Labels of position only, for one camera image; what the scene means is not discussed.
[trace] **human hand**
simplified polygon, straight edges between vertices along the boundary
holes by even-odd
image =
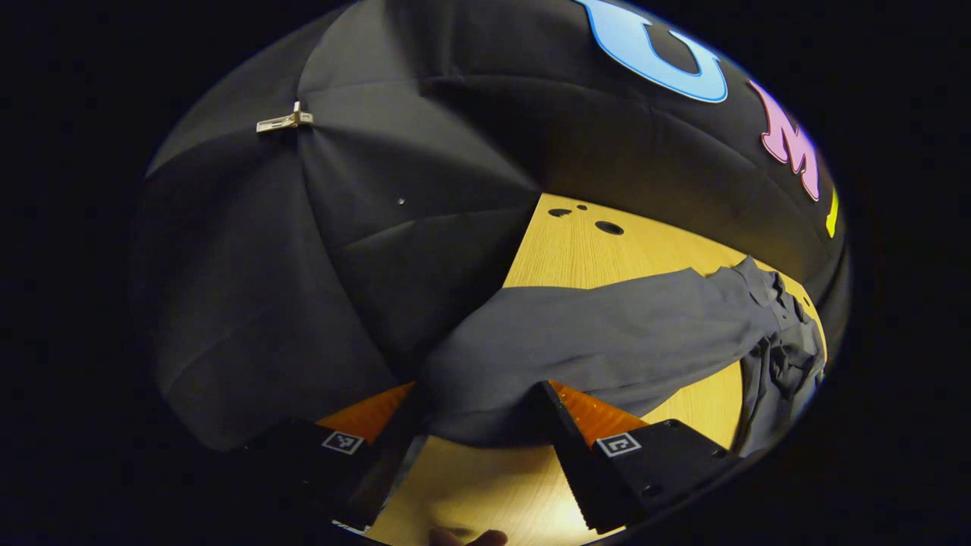
[[[428,532],[428,546],[504,546],[509,538],[501,530],[490,529],[468,544],[462,544],[457,536],[442,528]]]

